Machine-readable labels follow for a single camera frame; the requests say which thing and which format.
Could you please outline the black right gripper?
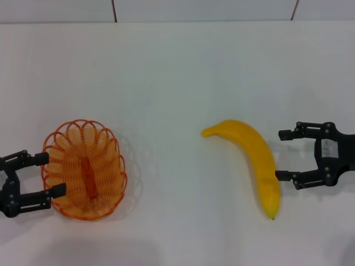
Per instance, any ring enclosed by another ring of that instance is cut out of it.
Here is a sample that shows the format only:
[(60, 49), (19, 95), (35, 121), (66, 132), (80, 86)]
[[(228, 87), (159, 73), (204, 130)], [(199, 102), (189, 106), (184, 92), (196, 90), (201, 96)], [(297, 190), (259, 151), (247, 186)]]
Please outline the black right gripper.
[(335, 186), (342, 174), (355, 170), (355, 134), (339, 132), (332, 122), (297, 122), (294, 130), (280, 130), (280, 140), (315, 139), (317, 170), (275, 171), (279, 181), (292, 181), (296, 190)]

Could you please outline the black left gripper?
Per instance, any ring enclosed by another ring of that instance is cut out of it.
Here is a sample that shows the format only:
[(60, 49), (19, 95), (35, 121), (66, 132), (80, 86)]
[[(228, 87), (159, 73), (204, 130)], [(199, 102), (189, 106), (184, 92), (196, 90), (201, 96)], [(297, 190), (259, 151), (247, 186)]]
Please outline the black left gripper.
[(19, 213), (50, 209), (52, 199), (66, 195), (67, 185), (61, 183), (39, 192), (20, 195), (20, 182), (16, 171), (49, 163), (49, 154), (41, 152), (32, 156), (27, 150), (0, 157), (0, 211), (8, 218)]

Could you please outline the yellow banana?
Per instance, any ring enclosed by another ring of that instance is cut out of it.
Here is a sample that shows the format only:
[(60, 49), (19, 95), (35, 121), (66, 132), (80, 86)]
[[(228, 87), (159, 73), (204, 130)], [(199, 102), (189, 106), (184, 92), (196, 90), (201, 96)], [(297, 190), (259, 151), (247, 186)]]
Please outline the yellow banana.
[(202, 137), (219, 136), (239, 145), (253, 169), (257, 196), (264, 214), (274, 220), (281, 203), (276, 164), (267, 142), (252, 126), (237, 120), (225, 120), (202, 130)]

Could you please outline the orange plastic wire basket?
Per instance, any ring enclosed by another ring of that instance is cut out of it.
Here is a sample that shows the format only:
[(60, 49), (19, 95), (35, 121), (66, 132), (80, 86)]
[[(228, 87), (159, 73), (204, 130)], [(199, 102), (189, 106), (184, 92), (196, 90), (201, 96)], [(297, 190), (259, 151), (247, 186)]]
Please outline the orange plastic wire basket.
[(41, 167), (45, 189), (65, 183), (66, 194), (52, 201), (60, 214), (82, 221), (109, 216), (123, 200), (128, 176), (114, 133), (103, 124), (77, 119), (44, 140), (49, 163)]

